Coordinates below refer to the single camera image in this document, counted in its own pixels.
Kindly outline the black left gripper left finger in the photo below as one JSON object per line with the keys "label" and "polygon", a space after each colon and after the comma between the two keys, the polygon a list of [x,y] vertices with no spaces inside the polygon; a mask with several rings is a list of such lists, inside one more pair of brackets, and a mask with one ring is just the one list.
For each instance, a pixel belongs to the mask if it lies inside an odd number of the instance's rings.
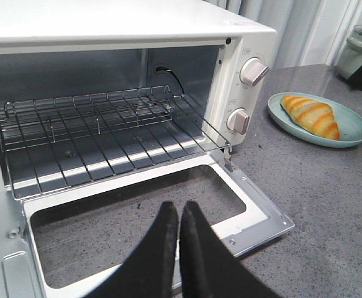
{"label": "black left gripper left finger", "polygon": [[172,202],[162,203],[141,242],[88,297],[171,297],[178,213]]}

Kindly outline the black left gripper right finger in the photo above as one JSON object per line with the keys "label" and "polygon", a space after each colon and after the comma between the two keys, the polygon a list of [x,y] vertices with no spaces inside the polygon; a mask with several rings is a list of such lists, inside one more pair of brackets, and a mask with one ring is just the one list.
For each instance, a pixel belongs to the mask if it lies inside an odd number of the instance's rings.
{"label": "black left gripper right finger", "polygon": [[197,202],[184,206],[179,244],[183,297],[279,297],[229,252]]}

